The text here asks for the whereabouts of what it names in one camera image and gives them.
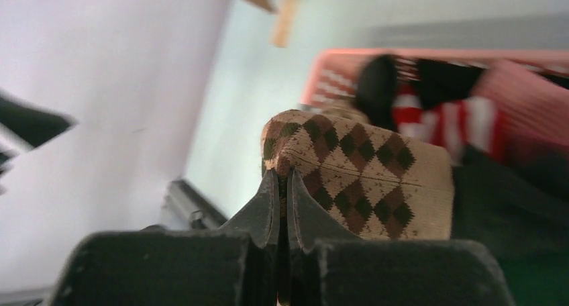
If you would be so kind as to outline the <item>black sock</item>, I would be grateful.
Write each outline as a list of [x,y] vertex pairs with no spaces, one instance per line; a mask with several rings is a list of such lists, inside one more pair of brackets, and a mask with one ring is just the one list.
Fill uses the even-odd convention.
[[391,108],[397,88],[397,70],[391,54],[375,56],[360,71],[356,86],[356,107],[371,124],[390,131],[397,127]]
[[483,68],[428,59],[418,60],[415,67],[418,79],[411,86],[424,109],[468,98],[484,72]]

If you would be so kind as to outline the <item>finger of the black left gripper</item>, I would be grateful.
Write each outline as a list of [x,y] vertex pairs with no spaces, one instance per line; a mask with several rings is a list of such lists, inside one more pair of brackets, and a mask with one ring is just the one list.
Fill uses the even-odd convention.
[[32,148],[67,132],[75,123],[71,116],[35,108],[1,93],[1,125]]

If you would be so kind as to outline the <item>pink green patterned sock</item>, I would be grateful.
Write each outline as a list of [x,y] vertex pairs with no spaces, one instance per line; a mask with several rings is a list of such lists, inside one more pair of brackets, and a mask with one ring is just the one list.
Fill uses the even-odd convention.
[[510,155],[568,153],[568,89],[502,60],[484,71],[472,94],[492,100],[506,117]]

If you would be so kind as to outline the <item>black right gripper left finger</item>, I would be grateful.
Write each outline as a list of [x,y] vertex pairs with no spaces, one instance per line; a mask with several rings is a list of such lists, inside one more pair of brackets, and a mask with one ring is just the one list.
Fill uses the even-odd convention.
[[265,172],[256,194],[219,229],[247,233],[257,247],[274,250],[278,246],[279,227],[278,175],[269,170]]

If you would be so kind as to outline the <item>red white striped sock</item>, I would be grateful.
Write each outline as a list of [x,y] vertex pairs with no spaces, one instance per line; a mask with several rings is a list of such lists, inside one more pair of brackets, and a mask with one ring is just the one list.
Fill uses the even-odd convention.
[[400,134],[445,148],[455,164],[467,145],[498,162],[505,157],[505,117],[490,99],[474,96],[424,109],[414,88],[402,84],[392,116]]

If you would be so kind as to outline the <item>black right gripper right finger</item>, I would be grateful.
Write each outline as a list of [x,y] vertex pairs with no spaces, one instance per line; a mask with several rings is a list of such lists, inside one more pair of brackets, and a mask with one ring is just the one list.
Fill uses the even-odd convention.
[[292,253],[310,252],[317,240],[357,240],[309,194],[295,168],[287,177],[287,231]]

